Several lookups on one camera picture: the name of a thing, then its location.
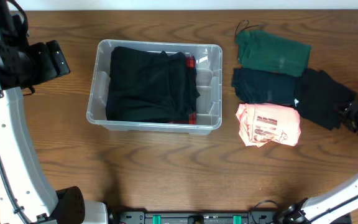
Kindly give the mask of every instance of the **wood grain tabletop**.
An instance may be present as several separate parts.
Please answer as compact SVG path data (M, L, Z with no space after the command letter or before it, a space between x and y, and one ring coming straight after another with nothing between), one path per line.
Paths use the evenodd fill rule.
M302 119L295 147L245 147L231 87L240 20L312 46L309 67L358 92L358 11L33 11L31 44L58 40L71 73L36 86L25 115L42 169L55 189L149 211L283 208L331 190L358 172L358 136ZM86 120L101 40L218 44L223 49L223 123L207 136L117 132ZM358 224L358 210L352 213Z

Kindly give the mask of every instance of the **white wall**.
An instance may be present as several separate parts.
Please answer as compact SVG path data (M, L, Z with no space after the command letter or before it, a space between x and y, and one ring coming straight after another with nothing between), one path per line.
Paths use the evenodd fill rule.
M358 9L358 0L16 0L24 10Z

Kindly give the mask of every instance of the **clear plastic container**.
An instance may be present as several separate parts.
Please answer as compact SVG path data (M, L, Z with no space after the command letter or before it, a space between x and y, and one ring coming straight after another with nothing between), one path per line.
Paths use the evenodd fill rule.
M197 124L108 121L106 119L105 107L110 83L111 52L118 46L148 52L165 51L168 54L183 52L186 55L194 56L197 68L197 90L201 95L197 98ZM222 124L222 64L222 48L214 44L102 40L98 45L86 118L90 123L102 125L109 130L209 134Z

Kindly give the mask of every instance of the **black cloth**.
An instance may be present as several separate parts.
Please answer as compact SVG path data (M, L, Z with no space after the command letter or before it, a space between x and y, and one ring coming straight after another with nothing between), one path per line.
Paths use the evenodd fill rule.
M116 47L111 53L107 120L167 123L188 120L199 93L185 55Z
M295 98L299 101L296 110L302 118L328 130L341 126L341 117L335 107L355 97L354 91L335 82L325 71L307 69L296 81Z
M245 103L294 105L296 78L249 68L235 68L231 85Z

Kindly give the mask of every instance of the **pink t-shirt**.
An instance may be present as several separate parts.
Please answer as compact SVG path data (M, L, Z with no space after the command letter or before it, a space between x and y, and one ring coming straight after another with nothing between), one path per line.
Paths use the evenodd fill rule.
M299 113L286 106L243 104L236 113L240 137L246 146L263 146L269 141L294 146L301 129Z

